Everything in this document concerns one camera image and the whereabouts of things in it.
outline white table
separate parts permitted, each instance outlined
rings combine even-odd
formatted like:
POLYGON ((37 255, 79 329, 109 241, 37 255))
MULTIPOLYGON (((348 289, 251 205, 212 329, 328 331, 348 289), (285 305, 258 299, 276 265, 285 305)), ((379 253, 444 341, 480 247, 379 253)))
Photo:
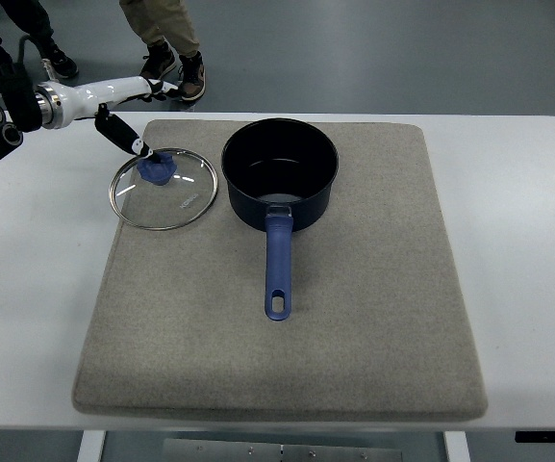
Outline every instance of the white table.
POLYGON ((156 118, 292 116, 419 126, 489 410, 467 423, 215 425, 76 412, 72 383, 117 225, 108 186, 129 159, 84 120, 27 134, 0 162, 0 428, 555 429, 555 117, 119 115, 139 133, 156 118))

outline black saucepan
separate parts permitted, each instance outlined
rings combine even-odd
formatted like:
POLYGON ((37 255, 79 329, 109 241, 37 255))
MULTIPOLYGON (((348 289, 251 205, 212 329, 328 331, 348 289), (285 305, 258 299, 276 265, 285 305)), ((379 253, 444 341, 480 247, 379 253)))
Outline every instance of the black saucepan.
POLYGON ((337 149, 313 125, 268 118, 226 142, 221 167, 235 213, 266 232, 265 312, 282 321, 291 312, 291 233, 326 210, 339 167, 337 149))

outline shoe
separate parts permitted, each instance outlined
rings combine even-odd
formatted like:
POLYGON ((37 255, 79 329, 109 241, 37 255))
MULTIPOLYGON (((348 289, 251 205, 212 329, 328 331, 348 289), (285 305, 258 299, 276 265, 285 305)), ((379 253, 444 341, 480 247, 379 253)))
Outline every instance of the shoe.
POLYGON ((51 44, 43 47, 46 58, 50 60, 55 72, 64 79, 70 79, 78 74, 78 66, 65 53, 59 49, 59 46, 51 44))
POLYGON ((205 76, 204 65, 202 64, 202 55, 196 53, 193 58, 179 56, 182 68, 179 75, 182 77, 179 85, 179 93, 183 101, 195 101, 204 94, 205 76))
POLYGON ((166 42, 161 45, 147 46, 148 56, 143 58, 146 63, 140 71, 140 77, 145 79, 162 80, 162 78, 174 69, 174 53, 166 42))

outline pot lid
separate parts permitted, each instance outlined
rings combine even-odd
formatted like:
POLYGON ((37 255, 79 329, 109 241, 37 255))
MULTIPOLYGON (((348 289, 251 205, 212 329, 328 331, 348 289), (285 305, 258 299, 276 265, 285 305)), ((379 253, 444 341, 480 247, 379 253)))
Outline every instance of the pot lid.
POLYGON ((181 148, 156 149, 158 162, 134 158, 113 178, 114 212, 137 228, 180 228, 204 214, 217 195, 217 175, 204 157, 181 148))

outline blue handle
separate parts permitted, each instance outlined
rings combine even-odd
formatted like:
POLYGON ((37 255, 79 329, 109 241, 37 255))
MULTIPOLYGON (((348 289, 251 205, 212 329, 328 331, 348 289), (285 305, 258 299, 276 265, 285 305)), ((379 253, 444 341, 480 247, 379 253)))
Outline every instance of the blue handle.
POLYGON ((266 229, 266 294, 265 312, 273 321, 283 321, 292 309, 291 235, 294 219, 287 212, 269 212, 266 229), (284 300, 283 311, 273 310, 276 297, 284 300))

